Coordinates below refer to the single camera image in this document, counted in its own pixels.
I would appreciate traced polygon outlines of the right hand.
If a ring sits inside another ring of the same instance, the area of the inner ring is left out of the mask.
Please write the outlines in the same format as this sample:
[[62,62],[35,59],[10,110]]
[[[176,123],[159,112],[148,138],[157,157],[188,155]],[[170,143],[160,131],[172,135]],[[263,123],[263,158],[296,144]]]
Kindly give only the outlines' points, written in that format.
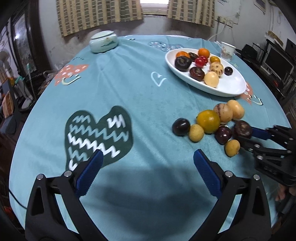
[[281,185],[281,184],[278,186],[277,194],[276,194],[276,197],[275,197],[276,201],[282,201],[282,200],[285,199],[286,189],[287,188],[285,186]]

